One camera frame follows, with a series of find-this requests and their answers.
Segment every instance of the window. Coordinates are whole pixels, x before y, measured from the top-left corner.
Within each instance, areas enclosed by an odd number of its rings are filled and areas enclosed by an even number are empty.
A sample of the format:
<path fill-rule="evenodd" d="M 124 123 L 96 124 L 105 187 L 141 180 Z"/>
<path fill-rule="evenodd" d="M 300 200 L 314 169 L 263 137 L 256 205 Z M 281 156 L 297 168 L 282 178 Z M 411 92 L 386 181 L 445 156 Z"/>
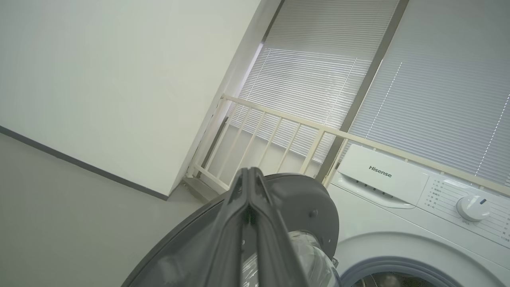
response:
<path fill-rule="evenodd" d="M 285 0 L 239 98 L 339 129 L 386 31 L 398 0 Z M 239 127 L 248 109 L 239 108 Z M 260 114 L 244 129 L 254 132 Z M 257 133 L 269 139 L 276 119 Z M 297 125 L 283 121 L 273 139 L 286 147 Z M 317 131 L 301 127 L 291 151 L 306 155 Z M 322 162 L 334 140 L 325 135 L 314 160 Z"/>
<path fill-rule="evenodd" d="M 410 1 L 349 132 L 510 186 L 508 11 Z"/>

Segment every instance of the hisense logo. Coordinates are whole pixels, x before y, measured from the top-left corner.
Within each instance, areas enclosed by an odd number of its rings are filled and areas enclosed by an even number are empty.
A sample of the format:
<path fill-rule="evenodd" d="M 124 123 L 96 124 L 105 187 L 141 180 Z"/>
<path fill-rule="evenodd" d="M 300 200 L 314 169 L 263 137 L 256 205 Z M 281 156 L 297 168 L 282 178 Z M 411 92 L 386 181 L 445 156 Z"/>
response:
<path fill-rule="evenodd" d="M 381 170 L 378 170 L 378 169 L 376 169 L 376 168 L 375 168 L 375 166 L 370 166 L 368 169 L 369 169 L 369 170 L 373 170 L 373 171 L 375 171 L 375 172 L 377 172 L 377 173 L 379 173 L 379 174 L 385 175 L 385 176 L 387 176 L 387 177 L 391 177 L 391 174 L 389 174 L 389 173 L 385 173 L 385 172 L 383 172 L 383 171 L 381 171 Z"/>

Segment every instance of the baseboard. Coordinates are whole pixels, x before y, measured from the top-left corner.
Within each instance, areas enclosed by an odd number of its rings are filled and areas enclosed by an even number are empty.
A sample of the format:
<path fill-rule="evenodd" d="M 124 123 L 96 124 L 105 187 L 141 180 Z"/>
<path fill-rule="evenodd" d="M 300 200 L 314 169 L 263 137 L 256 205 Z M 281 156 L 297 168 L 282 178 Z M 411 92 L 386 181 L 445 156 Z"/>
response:
<path fill-rule="evenodd" d="M 142 185 L 140 185 L 138 183 L 134 183 L 134 182 L 129 181 L 127 179 L 121 178 L 119 176 L 111 174 L 111 173 L 109 173 L 107 171 L 104 171 L 102 169 L 96 168 L 93 165 L 90 165 L 90 164 L 85 163 L 85 162 L 83 162 L 83 161 L 81 161 L 79 159 L 75 159 L 74 157 L 68 156 L 68 155 L 66 155 L 64 153 L 61 153 L 61 152 L 59 152 L 57 150 L 54 150 L 54 149 L 52 149 L 50 147 L 47 147 L 47 146 L 45 146 L 45 145 L 43 145 L 43 144 L 41 144 L 39 142 L 36 142 L 35 140 L 27 138 L 24 135 L 20 135 L 20 134 L 14 132 L 14 131 L 11 131 L 11 130 L 5 128 L 5 127 L 0 126 L 0 133 L 6 135 L 8 137 L 11 137 L 11 138 L 13 138 L 13 139 L 15 139 L 17 141 L 20 141 L 20 142 L 22 142 L 25 145 L 31 146 L 31 147 L 33 147 L 35 149 L 38 149 L 38 150 L 42 151 L 42 152 L 50 154 L 50 155 L 52 155 L 52 156 L 54 156 L 56 158 L 65 160 L 65 161 L 67 161 L 69 163 L 72 163 L 72 164 L 74 164 L 76 166 L 79 166 L 79 167 L 81 167 L 81 168 L 83 168 L 85 170 L 88 170 L 88 171 L 93 172 L 95 174 L 98 174 L 100 176 L 106 177 L 106 178 L 108 178 L 110 180 L 113 180 L 115 182 L 118 182 L 120 184 L 128 186 L 130 188 L 136 189 L 138 191 L 141 191 L 141 192 L 146 193 L 148 195 L 152 195 L 152 196 L 157 197 L 157 198 L 162 199 L 162 200 L 167 200 L 168 199 L 168 196 L 166 196 L 164 194 L 161 194 L 161 193 L 159 193 L 159 192 L 157 192 L 155 190 L 152 190 L 150 188 L 142 186 Z"/>

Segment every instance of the control panel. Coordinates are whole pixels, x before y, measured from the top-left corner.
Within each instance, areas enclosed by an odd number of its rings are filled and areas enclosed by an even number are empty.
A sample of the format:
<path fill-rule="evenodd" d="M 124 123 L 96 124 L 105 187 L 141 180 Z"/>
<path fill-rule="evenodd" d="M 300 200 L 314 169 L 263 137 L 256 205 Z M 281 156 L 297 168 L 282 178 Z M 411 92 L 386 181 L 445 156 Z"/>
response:
<path fill-rule="evenodd" d="M 418 207 L 510 248 L 510 199 L 430 175 Z"/>

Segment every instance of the screw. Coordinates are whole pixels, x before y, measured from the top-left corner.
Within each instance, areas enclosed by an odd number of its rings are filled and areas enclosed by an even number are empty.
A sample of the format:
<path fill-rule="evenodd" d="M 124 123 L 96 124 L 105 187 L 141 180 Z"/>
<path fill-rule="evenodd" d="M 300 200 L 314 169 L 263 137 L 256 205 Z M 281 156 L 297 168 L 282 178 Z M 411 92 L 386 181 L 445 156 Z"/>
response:
<path fill-rule="evenodd" d="M 310 213 L 309 213 L 308 215 L 309 215 L 310 217 L 316 217 L 316 216 L 317 216 L 317 214 L 319 214 L 319 212 L 318 212 L 316 209 L 314 209 L 314 210 L 310 211 Z"/>

